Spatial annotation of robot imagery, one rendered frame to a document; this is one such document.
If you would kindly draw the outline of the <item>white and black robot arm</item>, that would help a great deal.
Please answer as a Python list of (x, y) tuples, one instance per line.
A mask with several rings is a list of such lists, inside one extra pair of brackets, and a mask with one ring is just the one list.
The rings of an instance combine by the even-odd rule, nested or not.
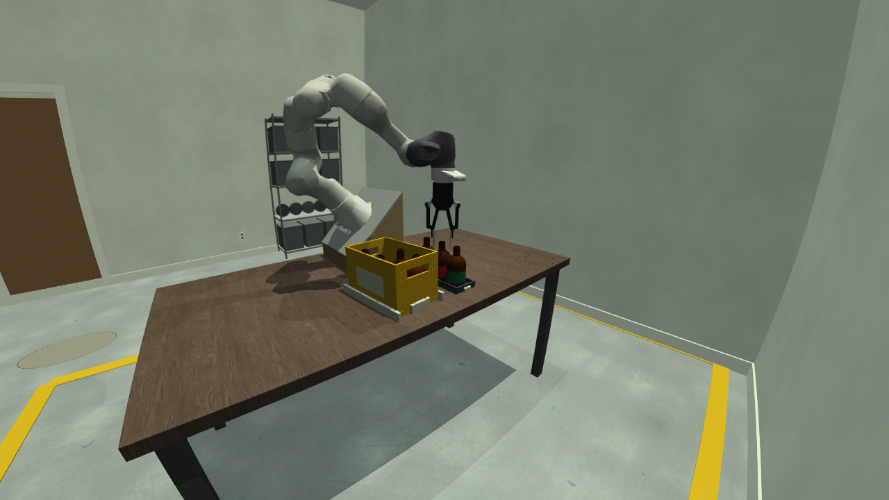
[(323, 155), (315, 139), (314, 123), (315, 118), (324, 116), (331, 111), (331, 107), (342, 108), (360, 124), (380, 134), (382, 139), (396, 149), (405, 165), (430, 165), (431, 180), (434, 183), (466, 180), (466, 176), (458, 173), (455, 168), (453, 134), (438, 131), (412, 141), (393, 126), (386, 103), (366, 83), (347, 74), (315, 77), (294, 96), (288, 97), (283, 108), (286, 144), (293, 154), (285, 187), (293, 195), (309, 195), (323, 203), (333, 213), (337, 229), (347, 236), (366, 224), (372, 209), (370, 202), (366, 203), (359, 196), (352, 195), (335, 179), (325, 179), (319, 175)]

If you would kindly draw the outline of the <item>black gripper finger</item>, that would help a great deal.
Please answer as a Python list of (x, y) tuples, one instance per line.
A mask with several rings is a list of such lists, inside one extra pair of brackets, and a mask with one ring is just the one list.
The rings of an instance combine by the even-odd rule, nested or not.
[(445, 209), (447, 209), (447, 218), (448, 218), (448, 221), (449, 221), (449, 227), (450, 227), (450, 232), (449, 232), (449, 247), (451, 247), (451, 239), (453, 238), (454, 230), (457, 230), (457, 228), (458, 228), (458, 208), (460, 207), (460, 202), (456, 202), (456, 201), (454, 202), (454, 207), (456, 208), (456, 213), (455, 213), (455, 226), (453, 226), (453, 221), (451, 220), (451, 215), (450, 215), (450, 211), (449, 211), (448, 203), (445, 202), (444, 205), (445, 205)]
[(439, 212), (441, 203), (439, 201), (436, 204), (434, 221), (433, 221), (432, 225), (431, 225), (431, 204), (432, 204), (431, 201), (428, 201), (425, 203), (425, 206), (426, 206), (426, 228), (429, 228), (429, 230), (431, 230), (431, 238), (433, 238), (433, 247), (435, 247), (435, 224), (436, 224), (436, 217), (438, 217), (438, 212)]

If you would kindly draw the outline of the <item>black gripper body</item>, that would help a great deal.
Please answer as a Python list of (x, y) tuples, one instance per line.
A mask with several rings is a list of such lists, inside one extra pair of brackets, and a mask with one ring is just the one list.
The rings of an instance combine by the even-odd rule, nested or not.
[(447, 211), (447, 209), (445, 209), (445, 202), (448, 203), (449, 208), (453, 205), (453, 184), (454, 183), (433, 183), (433, 197), (431, 203), (436, 208), (436, 204), (440, 201), (439, 211)]

